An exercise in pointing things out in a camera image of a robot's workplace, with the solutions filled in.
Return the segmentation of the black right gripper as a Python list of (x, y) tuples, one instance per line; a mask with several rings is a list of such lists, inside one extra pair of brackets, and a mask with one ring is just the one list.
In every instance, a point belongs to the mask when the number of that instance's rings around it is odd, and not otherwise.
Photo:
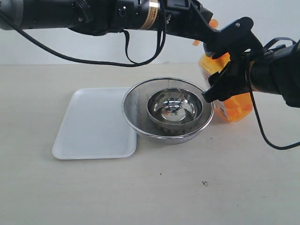
[(249, 63), (246, 63), (245, 58), (240, 62), (227, 63), (220, 72), (215, 72), (208, 78), (210, 87), (202, 93), (205, 101), (225, 101), (232, 96), (231, 93), (249, 92), (246, 78), (247, 68), (253, 91), (273, 93), (274, 79), (270, 72), (270, 64), (273, 59), (274, 52), (270, 50)]

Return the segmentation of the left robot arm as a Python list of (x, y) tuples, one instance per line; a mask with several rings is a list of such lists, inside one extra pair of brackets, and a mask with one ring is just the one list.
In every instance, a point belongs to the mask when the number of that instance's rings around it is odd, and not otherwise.
[(162, 30), (209, 41), (213, 13), (197, 0), (2, 0), (0, 12), (22, 30), (67, 28), (103, 36), (123, 30)]

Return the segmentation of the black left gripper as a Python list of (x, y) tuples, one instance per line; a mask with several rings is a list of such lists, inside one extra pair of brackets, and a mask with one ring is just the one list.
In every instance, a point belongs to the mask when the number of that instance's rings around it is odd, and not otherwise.
[(197, 0), (160, 0), (159, 16), (165, 16), (168, 35), (202, 42), (213, 39), (209, 26), (213, 13)]

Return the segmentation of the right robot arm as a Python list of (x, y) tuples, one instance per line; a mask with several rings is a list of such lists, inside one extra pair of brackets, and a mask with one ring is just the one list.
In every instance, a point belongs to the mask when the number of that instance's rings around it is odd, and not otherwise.
[(290, 107), (300, 106), (300, 43), (270, 48), (270, 41), (259, 51), (231, 60), (208, 81), (203, 92), (206, 102), (227, 99), (251, 91), (281, 95)]

